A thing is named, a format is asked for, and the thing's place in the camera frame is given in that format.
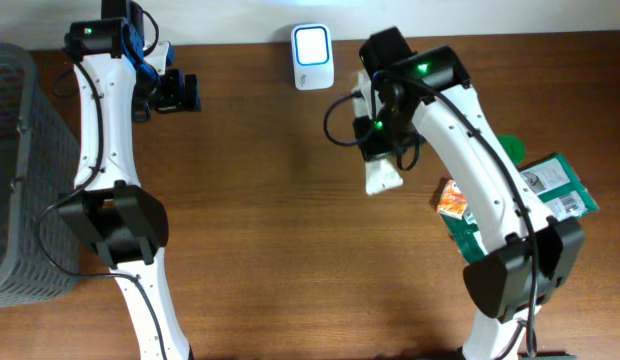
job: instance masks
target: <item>green package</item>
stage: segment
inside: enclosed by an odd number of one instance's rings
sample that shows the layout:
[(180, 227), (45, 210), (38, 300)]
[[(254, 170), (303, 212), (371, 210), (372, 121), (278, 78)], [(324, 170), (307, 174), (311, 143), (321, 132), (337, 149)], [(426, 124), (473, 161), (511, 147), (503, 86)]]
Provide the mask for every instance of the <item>green package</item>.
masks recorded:
[[(552, 210), (557, 220), (570, 216), (581, 218), (599, 210), (588, 190), (562, 154), (521, 170), (521, 177), (532, 191)], [(472, 264), (486, 254), (479, 246), (481, 234), (470, 209), (463, 219), (441, 215), (463, 258)]]

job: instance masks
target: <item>barcode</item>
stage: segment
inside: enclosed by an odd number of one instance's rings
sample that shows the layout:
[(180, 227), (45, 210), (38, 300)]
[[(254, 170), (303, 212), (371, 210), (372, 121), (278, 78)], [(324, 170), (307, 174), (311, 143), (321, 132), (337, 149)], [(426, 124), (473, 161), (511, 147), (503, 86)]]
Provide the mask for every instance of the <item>barcode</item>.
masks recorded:
[(572, 195), (564, 196), (560, 200), (567, 213), (579, 210), (577, 199), (575, 199)]

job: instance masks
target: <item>wooden table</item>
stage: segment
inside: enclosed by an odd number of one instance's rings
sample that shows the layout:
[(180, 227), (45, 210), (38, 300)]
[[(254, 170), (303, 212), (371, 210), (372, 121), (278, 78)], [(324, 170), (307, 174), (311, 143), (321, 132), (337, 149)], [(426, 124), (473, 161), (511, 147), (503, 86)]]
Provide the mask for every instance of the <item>wooden table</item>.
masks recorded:
[[(620, 359), (620, 32), (410, 40), (446, 43), (494, 131), (521, 138), (527, 162), (565, 154), (601, 206), (538, 317), (540, 348)], [(448, 176), (432, 148), (402, 188), (371, 198), (359, 151), (323, 136), (326, 108), (361, 68), (359, 45), (334, 44), (335, 84), (316, 92), (294, 88), (287, 44), (178, 47), (203, 112), (135, 125), (139, 177), (168, 211), (168, 281), (197, 359), (373, 358), (468, 336), (475, 307), (432, 207)], [(58, 52), (35, 59), (51, 94), (68, 65)], [(78, 133), (78, 101), (52, 102)], [(335, 135), (352, 136), (351, 119), (339, 110)], [(82, 254), (84, 271), (99, 268)], [(114, 281), (0, 310), (0, 359), (138, 358)]]

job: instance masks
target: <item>orange package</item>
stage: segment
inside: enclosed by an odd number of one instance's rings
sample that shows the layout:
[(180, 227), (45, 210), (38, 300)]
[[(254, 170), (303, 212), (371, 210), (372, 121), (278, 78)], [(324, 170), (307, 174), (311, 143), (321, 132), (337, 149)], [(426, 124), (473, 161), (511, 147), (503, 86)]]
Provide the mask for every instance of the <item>orange package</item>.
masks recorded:
[(440, 214), (461, 220), (463, 219), (463, 212), (466, 211), (467, 207), (468, 202), (457, 187), (457, 184), (454, 180), (448, 180), (441, 194), (437, 211)]

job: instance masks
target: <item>white wall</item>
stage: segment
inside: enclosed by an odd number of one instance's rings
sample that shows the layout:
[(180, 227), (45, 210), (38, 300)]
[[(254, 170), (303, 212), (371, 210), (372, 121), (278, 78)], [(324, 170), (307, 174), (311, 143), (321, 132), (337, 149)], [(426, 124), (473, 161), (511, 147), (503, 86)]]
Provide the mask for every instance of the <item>white wall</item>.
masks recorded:
[[(0, 41), (58, 48), (99, 0), (0, 0)], [(139, 0), (174, 44), (285, 41), (289, 25), (322, 22), (333, 38), (391, 25), (405, 36), (620, 29), (620, 0)]]

